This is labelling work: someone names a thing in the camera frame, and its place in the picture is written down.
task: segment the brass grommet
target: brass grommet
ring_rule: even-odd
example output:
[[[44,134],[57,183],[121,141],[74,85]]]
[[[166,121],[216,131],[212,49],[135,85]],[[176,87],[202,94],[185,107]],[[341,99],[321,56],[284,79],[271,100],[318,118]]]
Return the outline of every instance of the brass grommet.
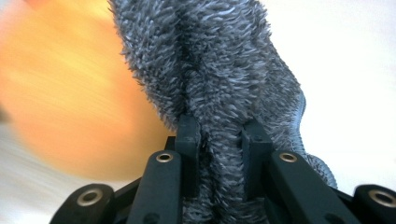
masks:
[[[386,207],[396,208],[396,198],[385,191],[372,189],[369,191],[369,196],[376,203]]]
[[[169,162],[173,159],[173,156],[169,153],[164,152],[164,153],[158,155],[156,159],[158,162]]]
[[[103,197],[103,192],[100,189],[88,189],[79,195],[77,204],[80,206],[89,206],[99,202]]]
[[[287,153],[287,152],[280,153],[279,157],[282,161],[286,161],[286,162],[296,162],[297,161],[296,156],[294,156],[293,154]]]

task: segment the black mechanical arm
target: black mechanical arm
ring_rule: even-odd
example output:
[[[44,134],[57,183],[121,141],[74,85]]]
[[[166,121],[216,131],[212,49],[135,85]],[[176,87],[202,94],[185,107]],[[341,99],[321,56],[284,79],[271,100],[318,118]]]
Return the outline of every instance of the black mechanical arm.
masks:
[[[77,189],[50,224],[181,223],[182,198],[198,193],[197,132],[195,120],[183,116],[177,136],[151,155],[141,178],[115,192],[102,184]],[[396,223],[396,192],[363,185],[351,197],[328,187],[299,154],[274,151],[256,120],[244,127],[242,149],[246,200],[265,197],[271,224]]]

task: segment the white wall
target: white wall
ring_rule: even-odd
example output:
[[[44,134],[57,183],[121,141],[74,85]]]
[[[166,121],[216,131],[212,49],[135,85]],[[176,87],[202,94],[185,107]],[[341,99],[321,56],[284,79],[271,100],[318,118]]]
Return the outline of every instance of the white wall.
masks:
[[[342,191],[396,189],[396,2],[262,2],[307,99],[306,150],[329,164]]]

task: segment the gray plush toy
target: gray plush toy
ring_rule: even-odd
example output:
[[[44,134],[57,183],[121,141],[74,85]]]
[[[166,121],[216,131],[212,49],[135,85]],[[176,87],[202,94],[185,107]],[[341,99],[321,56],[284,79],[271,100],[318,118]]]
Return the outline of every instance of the gray plush toy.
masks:
[[[183,201],[184,223],[264,223],[264,199],[244,198],[241,130],[257,119],[276,149],[301,154],[335,187],[329,168],[304,151],[305,100],[271,40],[255,0],[111,0],[123,54],[175,130],[194,116],[204,139],[197,198]]]

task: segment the orange ball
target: orange ball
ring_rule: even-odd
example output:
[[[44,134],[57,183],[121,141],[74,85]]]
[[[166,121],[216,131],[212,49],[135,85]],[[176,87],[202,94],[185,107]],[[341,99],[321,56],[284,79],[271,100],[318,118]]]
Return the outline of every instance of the orange ball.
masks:
[[[0,105],[43,161],[94,179],[135,179],[173,134],[132,79],[108,7],[53,0],[20,9],[0,37]]]

